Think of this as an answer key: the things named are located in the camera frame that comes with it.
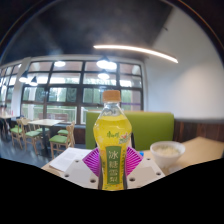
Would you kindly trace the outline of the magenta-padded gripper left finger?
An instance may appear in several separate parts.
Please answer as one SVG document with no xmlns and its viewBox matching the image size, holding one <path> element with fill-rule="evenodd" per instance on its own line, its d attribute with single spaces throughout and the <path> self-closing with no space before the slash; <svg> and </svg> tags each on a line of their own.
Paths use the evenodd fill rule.
<svg viewBox="0 0 224 224">
<path fill-rule="evenodd" d="M 74 149 L 72 162 L 65 170 L 63 178 L 84 188 L 99 189 L 100 175 L 98 149 Z"/>
</svg>

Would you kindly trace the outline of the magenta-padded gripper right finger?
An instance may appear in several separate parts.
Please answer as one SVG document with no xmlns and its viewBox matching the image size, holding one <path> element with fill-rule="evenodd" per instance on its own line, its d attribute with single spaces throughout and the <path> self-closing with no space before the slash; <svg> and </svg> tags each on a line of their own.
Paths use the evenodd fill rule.
<svg viewBox="0 0 224 224">
<path fill-rule="evenodd" d="M 150 157 L 134 148 L 127 149 L 125 159 L 126 189 L 140 188 L 164 177 L 164 173 Z"/>
</svg>

